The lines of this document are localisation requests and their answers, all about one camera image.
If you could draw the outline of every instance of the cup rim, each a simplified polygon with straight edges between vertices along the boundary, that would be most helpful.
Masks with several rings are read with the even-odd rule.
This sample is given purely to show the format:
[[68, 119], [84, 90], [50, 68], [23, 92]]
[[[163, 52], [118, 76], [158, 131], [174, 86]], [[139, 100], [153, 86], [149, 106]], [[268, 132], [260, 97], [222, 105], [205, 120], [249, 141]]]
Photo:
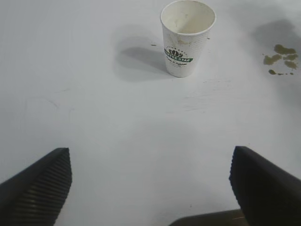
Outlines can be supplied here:
[[[197, 32], [197, 33], [177, 33], [177, 32], [173, 32], [172, 30], [170, 30], [169, 28], [167, 28], [167, 27], [165, 26], [165, 24], [163, 23], [163, 21], [162, 21], [162, 14], [163, 14], [164, 10], [165, 10], [167, 7], [169, 7], [170, 5], [172, 5], [172, 4], [176, 3], [176, 2], [179, 2], [179, 1], [195, 1], [195, 2], [198, 2], [198, 3], [202, 3], [202, 4], [204, 4], [205, 6], [207, 6], [208, 8], [210, 8], [210, 9], [212, 10], [213, 14], [214, 14], [214, 20], [213, 20], [212, 24], [210, 25], [210, 27], [208, 27], [206, 30], [203, 30], [203, 31]], [[205, 4], [205, 3], [203, 3], [203, 2], [200, 2], [200, 1], [196, 1], [196, 0], [176, 0], [176, 1], [173, 1], [173, 2], [169, 3], [168, 5], [166, 5], [166, 6], [162, 9], [161, 14], [160, 14], [160, 21], [161, 21], [162, 26], [164, 26], [164, 27], [165, 27], [167, 30], [169, 30], [171, 33], [179, 34], [179, 35], [183, 35], [183, 36], [196, 36], [196, 35], [200, 35], [200, 34], [206, 33], [207, 31], [209, 31], [209, 30], [213, 27], [213, 25], [214, 25], [215, 22], [216, 22], [216, 13], [215, 13], [215, 11], [214, 11], [210, 6], [208, 6], [207, 4]]]

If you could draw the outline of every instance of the brown liquid spill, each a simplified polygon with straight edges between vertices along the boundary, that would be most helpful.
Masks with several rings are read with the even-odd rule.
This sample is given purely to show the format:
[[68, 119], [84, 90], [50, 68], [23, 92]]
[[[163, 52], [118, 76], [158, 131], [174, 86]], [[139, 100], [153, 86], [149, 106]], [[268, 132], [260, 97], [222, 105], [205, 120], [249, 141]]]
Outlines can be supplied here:
[[270, 74], [276, 74], [276, 72], [274, 70], [269, 70]]
[[295, 60], [297, 58], [298, 58], [298, 55], [294, 54], [294, 55], [288, 55], [288, 56], [284, 57], [283, 59], [284, 60]]
[[281, 55], [295, 54], [296, 53], [295, 49], [293, 49], [293, 48], [285, 48], [285, 47], [283, 47], [282, 45], [279, 45], [279, 44], [275, 45], [274, 51], [276, 53], [281, 54]]
[[284, 64], [289, 68], [297, 69], [297, 64], [292, 61], [284, 61]]
[[263, 64], [264, 65], [272, 65], [274, 64], [276, 61], [282, 59], [282, 56], [280, 56], [279, 54], [276, 54], [272, 57], [269, 57], [269, 56], [265, 56], [264, 57], [264, 60], [263, 60]]

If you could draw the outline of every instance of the green logo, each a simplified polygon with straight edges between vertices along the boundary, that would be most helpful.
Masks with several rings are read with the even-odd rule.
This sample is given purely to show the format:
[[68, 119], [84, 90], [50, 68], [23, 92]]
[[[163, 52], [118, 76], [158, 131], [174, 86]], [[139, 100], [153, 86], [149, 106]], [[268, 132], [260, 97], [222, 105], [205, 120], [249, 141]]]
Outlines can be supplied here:
[[167, 56], [169, 56], [170, 58], [177, 60], [177, 61], [191, 62], [193, 60], [193, 58], [182, 58], [183, 54], [179, 53], [176, 50], [169, 49], [169, 51], [167, 51], [166, 49], [164, 49], [164, 51]]

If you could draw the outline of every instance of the paper cup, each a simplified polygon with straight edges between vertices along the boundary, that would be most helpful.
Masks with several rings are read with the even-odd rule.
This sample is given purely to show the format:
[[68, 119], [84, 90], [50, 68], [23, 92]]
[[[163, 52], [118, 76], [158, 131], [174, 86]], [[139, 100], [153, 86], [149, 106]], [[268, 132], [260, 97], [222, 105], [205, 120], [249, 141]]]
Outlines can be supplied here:
[[194, 71], [215, 20], [215, 12], [198, 1], [178, 0], [162, 10], [165, 62], [171, 75], [186, 77]]

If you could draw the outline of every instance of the white table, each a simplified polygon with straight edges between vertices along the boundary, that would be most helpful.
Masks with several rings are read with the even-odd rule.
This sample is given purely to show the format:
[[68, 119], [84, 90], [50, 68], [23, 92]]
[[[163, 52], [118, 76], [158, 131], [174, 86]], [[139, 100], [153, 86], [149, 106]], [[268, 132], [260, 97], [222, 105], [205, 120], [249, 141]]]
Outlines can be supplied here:
[[301, 178], [300, 71], [263, 65], [276, 44], [301, 53], [301, 1], [205, 0], [217, 23], [183, 79], [165, 72], [169, 2], [0, 1], [0, 182], [69, 147], [57, 226], [167, 226], [236, 209], [235, 145]]

